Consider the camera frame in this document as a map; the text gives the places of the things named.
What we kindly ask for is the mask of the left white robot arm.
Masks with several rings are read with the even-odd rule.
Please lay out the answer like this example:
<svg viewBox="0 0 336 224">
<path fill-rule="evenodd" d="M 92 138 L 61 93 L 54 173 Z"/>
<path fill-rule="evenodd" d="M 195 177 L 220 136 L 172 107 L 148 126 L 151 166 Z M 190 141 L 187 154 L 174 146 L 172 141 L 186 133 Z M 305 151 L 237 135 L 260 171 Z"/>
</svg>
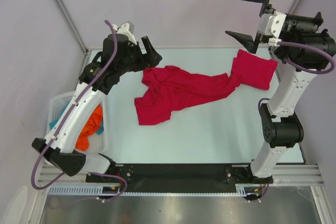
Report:
<svg viewBox="0 0 336 224">
<path fill-rule="evenodd" d="M 115 178 L 116 169 L 111 159 L 99 154 L 87 154 L 76 147 L 78 137 L 92 113 L 108 95 L 121 76 L 127 72 L 143 71 L 155 67 L 162 56 L 153 48 L 149 38 L 141 38 L 145 52 L 138 43 L 118 34 L 113 41 L 109 35 L 103 49 L 85 66 L 79 77 L 74 95 L 56 125 L 44 138 L 36 138 L 32 148 L 44 159 L 68 176 L 79 172 L 97 173 L 105 182 Z"/>
</svg>

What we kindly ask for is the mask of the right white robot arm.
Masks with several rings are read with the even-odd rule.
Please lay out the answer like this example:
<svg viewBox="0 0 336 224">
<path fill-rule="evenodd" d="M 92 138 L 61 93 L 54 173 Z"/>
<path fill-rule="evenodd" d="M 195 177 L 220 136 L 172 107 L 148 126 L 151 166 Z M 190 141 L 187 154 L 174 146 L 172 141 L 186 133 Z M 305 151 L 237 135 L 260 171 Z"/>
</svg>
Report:
<svg viewBox="0 0 336 224">
<path fill-rule="evenodd" d="M 269 53 L 285 67 L 285 73 L 274 95 L 266 103 L 259 101 L 264 143 L 248 166 L 230 168 L 227 182 L 271 184 L 273 170 L 289 148 L 302 142 L 303 127 L 295 107 L 309 83 L 319 74 L 335 69 L 335 41 L 327 29 L 318 31 L 324 20 L 276 11 L 270 0 L 239 0 L 260 3 L 260 22 L 255 37 L 227 31 L 249 53 L 256 53 L 259 44 L 267 44 Z"/>
</svg>

